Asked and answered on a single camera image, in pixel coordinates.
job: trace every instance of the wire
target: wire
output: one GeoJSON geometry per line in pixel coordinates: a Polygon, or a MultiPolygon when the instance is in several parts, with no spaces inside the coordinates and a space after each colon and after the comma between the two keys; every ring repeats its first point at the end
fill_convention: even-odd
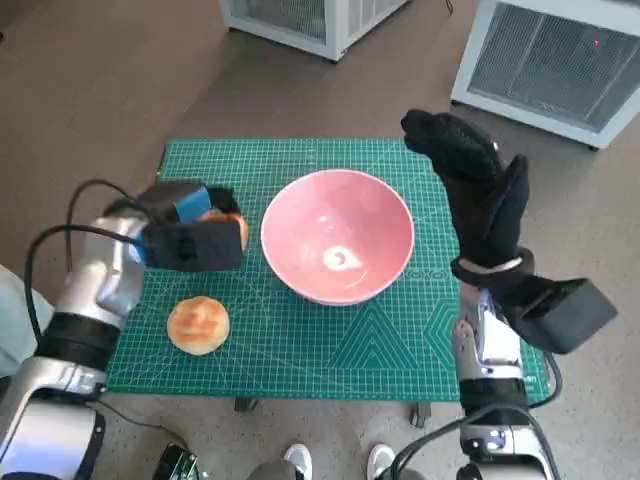
{"type": "Polygon", "coordinates": [[[529,405],[530,410],[533,410],[534,408],[544,407],[545,405],[549,405],[556,398],[558,398],[562,393],[562,387],[564,382],[562,380],[562,372],[560,371],[560,367],[558,367],[558,364],[556,363],[556,359],[553,358],[553,355],[548,352],[544,352],[544,359],[546,360],[547,364],[549,365],[549,368],[551,369],[551,372],[553,373],[555,387],[551,395],[549,395],[547,398],[529,405]]]}
{"type": "MultiPolygon", "coordinates": [[[[103,400],[96,400],[95,403],[97,403],[98,405],[103,406],[107,410],[110,410],[112,413],[115,413],[117,416],[119,416],[123,420],[125,420],[125,421],[127,421],[127,422],[129,422],[129,423],[131,423],[133,425],[136,425],[137,427],[152,428],[152,429],[155,429],[155,430],[161,430],[161,431],[165,432],[171,438],[173,438],[174,440],[177,440],[178,443],[180,443],[185,449],[187,449],[191,453],[191,448],[189,447],[189,443],[187,443],[187,441],[184,439],[184,437],[182,435],[180,435],[179,433],[176,433],[175,431],[171,430],[170,428],[167,428],[164,425],[160,425],[160,424],[145,423],[145,422],[141,422],[140,420],[134,420],[133,418],[125,415],[124,413],[119,411],[117,408],[109,405],[107,402],[105,402],[103,400]]],[[[197,480],[197,479],[200,478],[200,473],[198,472],[198,467],[196,465],[194,465],[193,468],[194,468],[193,471],[195,473],[195,478],[197,480]]]]}
{"type": "Polygon", "coordinates": [[[540,423],[538,423],[538,421],[533,417],[533,415],[529,413],[528,409],[525,407],[518,407],[508,403],[493,403],[491,405],[487,405],[486,407],[479,409],[478,411],[472,413],[471,415],[468,415],[464,418],[460,418],[458,420],[454,420],[453,422],[450,422],[447,425],[444,425],[443,427],[440,427],[439,429],[431,433],[428,433],[427,435],[407,445],[400,453],[398,453],[393,463],[391,464],[390,470],[391,470],[392,480],[400,479],[400,474],[402,473],[402,470],[404,470],[404,468],[409,464],[413,456],[416,453],[418,453],[422,449],[422,447],[424,447],[426,444],[446,435],[447,433],[451,433],[462,426],[469,425],[473,422],[477,422],[481,418],[485,417],[489,413],[494,412],[496,410],[511,410],[514,412],[518,412],[527,417],[527,419],[529,420],[529,423],[531,424],[531,426],[536,432],[536,435],[538,436],[538,440],[540,441],[542,450],[544,451],[545,455],[547,456],[547,459],[549,460],[549,467],[551,468],[551,473],[553,474],[553,477],[562,478],[560,476],[560,472],[558,470],[556,461],[553,457],[553,452],[551,451],[551,446],[549,445],[549,441],[547,440],[547,437],[545,437],[544,432],[542,431],[542,427],[540,426],[540,423]]]}
{"type": "Polygon", "coordinates": [[[27,312],[29,313],[29,321],[31,322],[31,328],[33,329],[33,334],[36,337],[36,342],[40,344],[42,340],[42,331],[40,330],[40,323],[38,322],[38,314],[36,312],[36,307],[33,301],[33,292],[31,290],[31,284],[33,281],[33,264],[35,261],[36,253],[38,252],[38,248],[42,243],[52,235],[60,232],[86,232],[86,233],[94,233],[96,235],[102,235],[104,237],[109,237],[114,240],[123,243],[130,243],[132,245],[143,246],[142,242],[136,240],[131,237],[127,237],[126,235],[120,235],[118,233],[111,232],[109,230],[105,230],[104,228],[92,227],[90,225],[75,225],[75,224],[67,224],[67,225],[55,225],[53,227],[47,228],[40,235],[36,237],[36,239],[29,246],[29,251],[27,252],[27,260],[24,267],[24,297],[25,302],[27,304],[27,312]]]}
{"type": "MultiPolygon", "coordinates": [[[[82,192],[84,192],[87,188],[93,187],[93,186],[103,186],[103,187],[111,188],[112,190],[115,190],[118,193],[120,193],[123,197],[131,199],[131,195],[129,195],[123,188],[119,187],[115,183],[111,183],[107,180],[103,180],[102,178],[92,178],[91,180],[82,182],[75,189],[75,191],[73,192],[73,195],[71,196],[71,201],[69,201],[69,206],[67,207],[67,216],[65,219],[65,223],[67,225],[70,225],[71,222],[73,221],[73,213],[76,208],[76,203],[78,203],[78,199],[80,198],[80,195],[82,195],[82,192]]],[[[71,268],[73,267],[73,259],[71,254],[71,232],[69,231],[65,232],[64,236],[65,236],[65,254],[66,254],[66,260],[67,260],[67,272],[70,272],[71,268]]]]}

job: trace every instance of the person's foot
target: person's foot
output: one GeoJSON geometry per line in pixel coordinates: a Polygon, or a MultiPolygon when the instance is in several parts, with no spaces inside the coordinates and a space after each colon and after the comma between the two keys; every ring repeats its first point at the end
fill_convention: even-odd
{"type": "Polygon", "coordinates": [[[367,480],[376,480],[391,466],[395,458],[396,454],[391,447],[383,444],[373,447],[367,461],[367,480]]]}
{"type": "Polygon", "coordinates": [[[284,459],[293,463],[296,469],[304,475],[304,480],[311,480],[313,466],[311,463],[311,452],[306,445],[301,443],[291,445],[284,454],[284,459]]]}

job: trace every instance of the bowl rim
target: bowl rim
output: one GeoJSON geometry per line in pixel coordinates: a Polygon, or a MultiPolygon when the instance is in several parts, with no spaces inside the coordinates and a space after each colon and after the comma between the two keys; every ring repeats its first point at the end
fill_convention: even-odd
{"type": "Polygon", "coordinates": [[[275,195],[275,197],[273,197],[271,199],[271,202],[269,202],[269,206],[267,207],[267,209],[264,212],[264,215],[262,216],[262,222],[260,224],[260,246],[262,247],[262,254],[264,255],[265,259],[267,260],[269,268],[271,268],[273,273],[276,274],[276,276],[280,279],[280,281],[282,281],[282,283],[284,283],[287,287],[289,287],[291,290],[296,292],[298,295],[301,295],[304,298],[306,298],[306,299],[308,299],[308,300],[310,300],[312,302],[320,303],[322,305],[349,306],[349,305],[356,305],[358,303],[365,302],[365,301],[370,300],[373,297],[379,295],[384,290],[386,290],[389,286],[391,286],[391,284],[393,282],[395,282],[404,273],[405,269],[407,268],[407,265],[409,264],[409,261],[411,260],[411,257],[413,256],[413,251],[415,249],[415,225],[414,225],[414,222],[413,222],[413,215],[411,215],[411,210],[409,210],[409,207],[407,206],[407,203],[400,196],[400,194],[398,192],[396,192],[395,189],[393,189],[386,182],[380,180],[378,177],[375,177],[375,176],[370,175],[368,173],[362,172],[360,170],[353,170],[353,169],[349,169],[349,168],[329,168],[329,169],[325,169],[325,170],[317,170],[315,172],[308,173],[306,175],[303,175],[302,177],[299,177],[299,178],[293,180],[292,182],[289,182],[287,185],[285,185],[275,195]],[[405,258],[404,258],[404,260],[402,262],[401,268],[398,270],[398,272],[395,275],[393,275],[392,278],[390,278],[388,281],[384,282],[380,287],[376,288],[370,294],[367,294],[365,296],[353,296],[351,298],[344,298],[344,299],[341,299],[341,300],[336,300],[336,299],[332,299],[332,298],[324,298],[324,297],[321,297],[321,296],[313,295],[313,294],[310,294],[309,292],[305,291],[302,288],[294,287],[293,285],[291,285],[291,283],[289,281],[285,280],[285,278],[282,275],[282,273],[280,271],[278,271],[278,269],[276,267],[274,267],[273,262],[272,262],[271,258],[269,257],[269,253],[267,252],[267,249],[265,248],[265,244],[264,244],[265,223],[267,222],[269,214],[272,211],[272,206],[278,200],[278,198],[280,196],[282,196],[282,195],[285,195],[286,192],[290,188],[292,188],[294,185],[296,185],[297,183],[302,182],[303,180],[307,180],[310,177],[325,175],[327,173],[349,173],[349,174],[352,174],[352,175],[355,174],[357,176],[366,177],[369,180],[373,180],[374,182],[384,186],[397,200],[400,201],[400,205],[402,205],[402,207],[403,207],[403,209],[404,209],[404,211],[407,214],[407,217],[409,219],[409,226],[410,226],[410,230],[411,230],[411,245],[409,247],[407,255],[405,256],[405,258]]]}

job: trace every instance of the robotic arm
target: robotic arm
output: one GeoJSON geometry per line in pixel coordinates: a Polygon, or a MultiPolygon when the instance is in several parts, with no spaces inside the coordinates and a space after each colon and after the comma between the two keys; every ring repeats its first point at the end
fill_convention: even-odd
{"type": "MultiPolygon", "coordinates": [[[[457,478],[560,480],[529,415],[521,339],[547,356],[569,353],[616,310],[588,279],[556,282],[533,274],[533,254],[518,247],[529,197],[524,156],[505,169],[489,137],[446,113],[411,110],[402,127],[407,147],[427,155],[444,184],[460,244],[451,264],[461,281],[452,342],[460,403],[467,419],[490,411],[459,422],[470,463],[457,478]]],[[[400,452],[391,477],[402,478],[399,471],[428,441],[400,452]]]]}
{"type": "Polygon", "coordinates": [[[107,365],[140,300],[145,268],[192,272],[242,263],[236,221],[198,221],[212,210],[239,213],[230,190],[162,183],[134,203],[114,202],[93,223],[137,245],[86,236],[49,328],[2,399],[1,478],[90,478],[105,419],[85,403],[105,391],[107,365]]]}

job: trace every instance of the green cutting mat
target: green cutting mat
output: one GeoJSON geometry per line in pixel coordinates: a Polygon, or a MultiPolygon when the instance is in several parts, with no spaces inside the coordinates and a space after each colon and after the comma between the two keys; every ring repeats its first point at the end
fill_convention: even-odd
{"type": "MultiPolygon", "coordinates": [[[[108,389],[140,392],[358,400],[456,401],[451,328],[458,311],[449,262],[457,255],[445,192],[430,162],[398,139],[177,140],[161,180],[233,186],[252,235],[241,270],[149,271],[109,368],[108,389]],[[262,216],[278,191],[307,173],[352,168],[381,178],[406,200],[416,247],[404,275],[374,300],[323,307],[289,290],[260,248],[262,216]],[[169,341],[177,302],[220,300],[231,336],[204,357],[169,341]]],[[[524,350],[533,398],[547,392],[541,357],[524,350]]]]}

